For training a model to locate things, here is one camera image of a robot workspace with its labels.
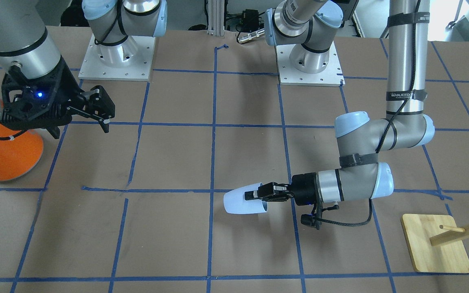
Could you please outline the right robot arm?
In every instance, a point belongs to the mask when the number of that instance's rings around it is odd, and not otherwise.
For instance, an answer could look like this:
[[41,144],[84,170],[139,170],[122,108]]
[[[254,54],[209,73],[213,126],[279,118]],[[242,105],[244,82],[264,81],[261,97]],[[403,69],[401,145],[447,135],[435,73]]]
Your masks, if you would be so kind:
[[[60,25],[47,26],[37,0],[0,0],[0,140],[32,129],[54,138],[75,116],[109,132],[116,107],[102,85],[84,90],[59,49]],[[80,79],[148,80],[154,39],[167,28],[165,0],[79,0],[92,33]]]

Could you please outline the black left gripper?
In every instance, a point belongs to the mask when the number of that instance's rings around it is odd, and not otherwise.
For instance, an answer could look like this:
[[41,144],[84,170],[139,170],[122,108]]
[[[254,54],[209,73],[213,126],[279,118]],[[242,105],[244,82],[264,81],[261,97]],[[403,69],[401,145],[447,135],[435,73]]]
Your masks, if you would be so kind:
[[246,191],[244,199],[262,200],[266,202],[285,202],[290,198],[298,206],[315,205],[318,203],[317,174],[298,174],[292,177],[291,184],[267,183],[257,190]]

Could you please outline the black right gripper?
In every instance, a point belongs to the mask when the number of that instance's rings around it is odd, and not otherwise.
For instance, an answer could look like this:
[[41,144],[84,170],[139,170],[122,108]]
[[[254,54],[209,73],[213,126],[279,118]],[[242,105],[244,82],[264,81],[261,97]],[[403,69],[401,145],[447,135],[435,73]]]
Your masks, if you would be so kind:
[[72,115],[95,119],[103,132],[108,133],[110,119],[115,117],[115,104],[101,85],[86,92],[79,88],[61,105],[61,114],[63,122],[71,122]]

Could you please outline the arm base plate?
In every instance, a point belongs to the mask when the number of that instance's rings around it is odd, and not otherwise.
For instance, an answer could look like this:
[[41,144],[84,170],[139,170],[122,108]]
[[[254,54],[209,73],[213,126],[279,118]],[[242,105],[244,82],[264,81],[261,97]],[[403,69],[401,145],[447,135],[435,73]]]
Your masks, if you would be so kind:
[[320,54],[305,50],[301,44],[277,45],[275,49],[282,85],[339,87],[346,84],[335,43]]
[[90,39],[78,77],[83,80],[149,81],[156,37],[129,36],[116,46]]

